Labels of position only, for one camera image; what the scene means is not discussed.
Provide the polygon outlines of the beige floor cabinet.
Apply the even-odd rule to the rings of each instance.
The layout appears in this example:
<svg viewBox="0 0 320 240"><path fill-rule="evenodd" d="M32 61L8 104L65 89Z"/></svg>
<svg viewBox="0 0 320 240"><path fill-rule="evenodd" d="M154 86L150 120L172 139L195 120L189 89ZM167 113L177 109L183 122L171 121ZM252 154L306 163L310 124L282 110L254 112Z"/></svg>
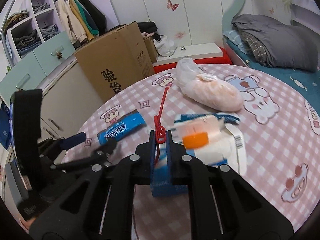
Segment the beige floor cabinet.
<svg viewBox="0 0 320 240"><path fill-rule="evenodd" d="M75 135L103 104L78 62L65 68L43 93L39 142Z"/></svg>

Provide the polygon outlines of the blue snack wrapper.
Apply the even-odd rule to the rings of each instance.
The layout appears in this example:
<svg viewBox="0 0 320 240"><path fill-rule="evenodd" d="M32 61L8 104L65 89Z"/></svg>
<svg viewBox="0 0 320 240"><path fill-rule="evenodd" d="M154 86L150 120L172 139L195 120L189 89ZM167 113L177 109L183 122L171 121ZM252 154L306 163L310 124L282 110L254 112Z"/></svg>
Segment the blue snack wrapper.
<svg viewBox="0 0 320 240"><path fill-rule="evenodd" d="M100 145L104 145L110 138L116 142L127 137L132 132L146 126L146 122L137 109L122 116L109 128L99 132L97 138Z"/></svg>

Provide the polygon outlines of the blue white box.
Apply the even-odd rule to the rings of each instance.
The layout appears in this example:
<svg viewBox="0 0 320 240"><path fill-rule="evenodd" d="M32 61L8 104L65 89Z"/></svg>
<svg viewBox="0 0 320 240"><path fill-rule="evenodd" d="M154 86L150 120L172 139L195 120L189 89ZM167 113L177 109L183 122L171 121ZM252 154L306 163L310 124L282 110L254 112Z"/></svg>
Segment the blue white box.
<svg viewBox="0 0 320 240"><path fill-rule="evenodd" d="M188 192L187 185L172 185L167 164L166 146L160 145L159 160L155 166L151 192L153 197L169 197Z"/></svg>

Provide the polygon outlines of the mint drawer unit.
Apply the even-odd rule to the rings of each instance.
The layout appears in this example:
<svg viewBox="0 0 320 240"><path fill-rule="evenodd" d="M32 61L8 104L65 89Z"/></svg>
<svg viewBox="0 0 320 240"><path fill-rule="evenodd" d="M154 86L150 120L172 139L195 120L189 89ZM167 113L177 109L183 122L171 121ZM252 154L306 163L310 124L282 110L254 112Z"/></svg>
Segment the mint drawer unit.
<svg viewBox="0 0 320 240"><path fill-rule="evenodd" d="M62 53L62 59L56 57L57 52ZM65 31L50 38L21 59L1 80L1 98L9 103L14 92L35 89L74 52Z"/></svg>

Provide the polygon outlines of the orange cap bottle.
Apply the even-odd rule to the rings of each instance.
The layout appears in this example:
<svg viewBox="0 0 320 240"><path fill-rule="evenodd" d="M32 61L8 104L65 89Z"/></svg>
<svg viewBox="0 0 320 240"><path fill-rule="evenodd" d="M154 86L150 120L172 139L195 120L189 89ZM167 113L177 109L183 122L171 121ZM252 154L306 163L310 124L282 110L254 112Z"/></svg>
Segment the orange cap bottle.
<svg viewBox="0 0 320 240"><path fill-rule="evenodd" d="M224 127L224 120L193 120L179 126L177 133L185 148L190 150L208 145L221 135L221 129Z"/></svg>

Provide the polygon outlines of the pinecone ornament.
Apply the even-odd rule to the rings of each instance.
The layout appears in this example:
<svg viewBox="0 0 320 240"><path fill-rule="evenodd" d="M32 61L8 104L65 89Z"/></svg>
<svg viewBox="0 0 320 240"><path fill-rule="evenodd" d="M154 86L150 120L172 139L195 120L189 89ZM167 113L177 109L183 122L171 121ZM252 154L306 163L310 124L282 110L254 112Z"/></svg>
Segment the pinecone ornament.
<svg viewBox="0 0 320 240"><path fill-rule="evenodd" d="M58 59L62 59L62 53L61 53L61 52L57 52L56 57L57 57Z"/></svg>

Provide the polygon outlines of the pink checkered bed sheet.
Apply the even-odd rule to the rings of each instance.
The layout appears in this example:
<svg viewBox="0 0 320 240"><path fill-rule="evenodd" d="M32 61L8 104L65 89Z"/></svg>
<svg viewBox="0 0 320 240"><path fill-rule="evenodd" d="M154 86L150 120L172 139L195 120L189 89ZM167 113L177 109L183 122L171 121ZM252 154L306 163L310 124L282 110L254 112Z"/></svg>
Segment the pink checkered bed sheet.
<svg viewBox="0 0 320 240"><path fill-rule="evenodd" d="M298 230L319 202L319 73L246 68L227 64L199 67L238 89L244 100L240 122L227 124L214 111L184 96L176 71L166 70L120 91L81 127L84 143L64 161L82 159L99 146L98 134L137 110L146 125L118 144L113 163L132 154L154 129L154 116L173 131L175 142L190 133L209 142L190 153L205 164L226 161Z"/></svg>

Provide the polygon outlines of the tall cardboard box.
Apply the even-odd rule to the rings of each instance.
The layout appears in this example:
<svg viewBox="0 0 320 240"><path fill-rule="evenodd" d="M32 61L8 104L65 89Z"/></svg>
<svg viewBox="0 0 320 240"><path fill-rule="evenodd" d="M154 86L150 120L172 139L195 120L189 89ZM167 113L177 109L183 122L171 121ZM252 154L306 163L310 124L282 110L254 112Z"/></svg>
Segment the tall cardboard box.
<svg viewBox="0 0 320 240"><path fill-rule="evenodd" d="M137 22L95 38L74 55L103 102L155 73Z"/></svg>

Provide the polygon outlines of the pink stuffed plastic bag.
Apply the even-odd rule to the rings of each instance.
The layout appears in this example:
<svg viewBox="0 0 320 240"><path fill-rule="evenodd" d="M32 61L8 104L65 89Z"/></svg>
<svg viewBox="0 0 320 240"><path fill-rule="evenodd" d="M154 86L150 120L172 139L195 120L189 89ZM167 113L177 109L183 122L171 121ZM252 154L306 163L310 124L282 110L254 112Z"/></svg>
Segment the pink stuffed plastic bag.
<svg viewBox="0 0 320 240"><path fill-rule="evenodd" d="M217 111L237 112L243 107L243 98L236 87L205 73L193 59L178 61L176 81L185 96Z"/></svg>

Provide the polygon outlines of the hanging clothes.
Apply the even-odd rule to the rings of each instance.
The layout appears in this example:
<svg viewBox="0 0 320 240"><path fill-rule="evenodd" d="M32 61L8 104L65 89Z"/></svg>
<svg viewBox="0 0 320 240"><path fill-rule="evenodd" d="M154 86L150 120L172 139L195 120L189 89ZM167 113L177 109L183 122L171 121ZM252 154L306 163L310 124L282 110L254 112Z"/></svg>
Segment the hanging clothes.
<svg viewBox="0 0 320 240"><path fill-rule="evenodd" d="M105 15L89 0L56 0L55 7L75 48L106 33Z"/></svg>

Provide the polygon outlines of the white bag on shelf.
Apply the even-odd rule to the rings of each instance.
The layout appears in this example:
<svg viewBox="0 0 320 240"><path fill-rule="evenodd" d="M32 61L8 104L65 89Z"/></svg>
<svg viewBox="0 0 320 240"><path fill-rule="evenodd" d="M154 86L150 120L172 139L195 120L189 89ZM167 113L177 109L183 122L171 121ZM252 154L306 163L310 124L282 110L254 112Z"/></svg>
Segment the white bag on shelf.
<svg viewBox="0 0 320 240"><path fill-rule="evenodd" d="M170 57L177 49L177 44L166 35L161 35L160 40L153 40L157 53L162 57Z"/></svg>

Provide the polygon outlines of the grey folded quilt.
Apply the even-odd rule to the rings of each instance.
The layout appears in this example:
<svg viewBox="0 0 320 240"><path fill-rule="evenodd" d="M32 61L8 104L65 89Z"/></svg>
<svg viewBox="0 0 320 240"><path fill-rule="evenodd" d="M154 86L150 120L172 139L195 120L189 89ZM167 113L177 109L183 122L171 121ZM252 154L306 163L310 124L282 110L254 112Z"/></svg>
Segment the grey folded quilt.
<svg viewBox="0 0 320 240"><path fill-rule="evenodd" d="M232 24L260 64L311 73L317 71L317 46L303 28L252 14L237 16Z"/></svg>

